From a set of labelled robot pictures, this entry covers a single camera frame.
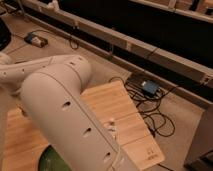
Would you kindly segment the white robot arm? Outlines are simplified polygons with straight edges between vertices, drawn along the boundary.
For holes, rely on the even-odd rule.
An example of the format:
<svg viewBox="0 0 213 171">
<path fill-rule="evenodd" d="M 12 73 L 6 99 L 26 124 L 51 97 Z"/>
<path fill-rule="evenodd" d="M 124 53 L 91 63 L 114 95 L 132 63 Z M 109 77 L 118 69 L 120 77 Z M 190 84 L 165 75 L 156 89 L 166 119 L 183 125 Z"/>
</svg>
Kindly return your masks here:
<svg viewBox="0 0 213 171">
<path fill-rule="evenodd" d="M 91 65 L 80 55 L 15 63 L 0 53 L 0 86 L 22 108 L 72 171 L 139 171 L 81 98 Z"/>
</svg>

